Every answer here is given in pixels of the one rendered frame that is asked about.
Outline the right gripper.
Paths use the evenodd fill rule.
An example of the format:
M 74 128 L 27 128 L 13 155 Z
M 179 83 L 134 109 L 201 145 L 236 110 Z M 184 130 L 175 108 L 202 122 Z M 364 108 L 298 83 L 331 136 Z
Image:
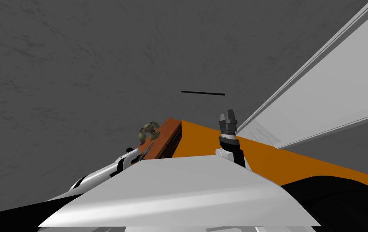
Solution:
M 225 114 L 220 114 L 219 127 L 221 131 L 237 131 L 237 120 L 233 109 L 227 111 L 227 120 Z

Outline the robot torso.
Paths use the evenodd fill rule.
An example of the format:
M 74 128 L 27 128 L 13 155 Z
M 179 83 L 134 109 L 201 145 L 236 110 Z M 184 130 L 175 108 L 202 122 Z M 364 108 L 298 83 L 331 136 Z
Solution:
M 318 226 L 284 188 L 218 155 L 140 161 L 41 227 Z

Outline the thin black bar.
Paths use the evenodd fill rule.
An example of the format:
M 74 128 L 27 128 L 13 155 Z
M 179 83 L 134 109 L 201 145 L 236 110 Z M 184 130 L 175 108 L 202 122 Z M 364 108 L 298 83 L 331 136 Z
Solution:
M 199 91 L 181 91 L 181 93 L 201 94 L 201 95 L 218 95 L 218 96 L 226 95 L 225 93 L 199 92 Z

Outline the brown drawer front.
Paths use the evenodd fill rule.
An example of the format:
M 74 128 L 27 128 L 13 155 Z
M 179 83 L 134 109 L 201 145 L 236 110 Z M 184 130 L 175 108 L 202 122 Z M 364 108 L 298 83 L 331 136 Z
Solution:
M 169 118 L 165 123 L 159 125 L 156 131 L 160 131 L 158 138 L 150 141 L 149 134 L 146 134 L 145 144 L 138 146 L 139 151 L 142 153 L 152 143 L 154 144 L 146 154 L 145 160 L 171 158 L 182 138 L 182 123 L 180 120 Z

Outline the olive green knob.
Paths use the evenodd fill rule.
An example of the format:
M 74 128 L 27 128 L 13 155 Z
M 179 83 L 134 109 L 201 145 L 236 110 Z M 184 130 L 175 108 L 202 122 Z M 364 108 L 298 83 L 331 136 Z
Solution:
M 144 145 L 146 141 L 146 134 L 149 134 L 150 141 L 155 140 L 160 136 L 160 131 L 156 131 L 159 128 L 159 124 L 157 122 L 150 122 L 144 125 L 141 129 L 139 129 L 138 139 L 140 145 Z

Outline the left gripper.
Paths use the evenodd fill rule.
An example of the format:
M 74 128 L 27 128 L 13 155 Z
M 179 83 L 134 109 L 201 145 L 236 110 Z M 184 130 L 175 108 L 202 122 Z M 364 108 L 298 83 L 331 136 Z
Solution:
M 135 159 L 133 159 L 132 161 L 131 161 L 131 163 L 132 164 L 135 164 L 135 163 L 137 163 L 137 162 L 139 162 L 139 161 L 141 161 L 141 160 L 144 160 L 144 158 L 145 158 L 145 156 L 146 156 L 146 154 L 151 150 L 151 148 L 153 147 L 153 143 L 144 151 L 144 152 L 142 152 L 141 154 L 139 154 Z

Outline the white door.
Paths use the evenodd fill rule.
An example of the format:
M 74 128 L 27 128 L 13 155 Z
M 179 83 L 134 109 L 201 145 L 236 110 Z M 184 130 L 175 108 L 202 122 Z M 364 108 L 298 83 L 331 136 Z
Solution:
M 368 122 L 368 2 L 241 124 L 277 149 Z

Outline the orange cabinet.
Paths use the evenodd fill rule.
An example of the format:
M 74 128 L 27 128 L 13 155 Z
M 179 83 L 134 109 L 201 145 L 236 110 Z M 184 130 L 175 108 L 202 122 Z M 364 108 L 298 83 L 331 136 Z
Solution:
M 214 155 L 220 131 L 181 120 L 182 138 L 173 157 Z M 368 174 L 286 150 L 239 138 L 248 166 L 278 185 L 311 176 L 336 176 L 368 185 Z

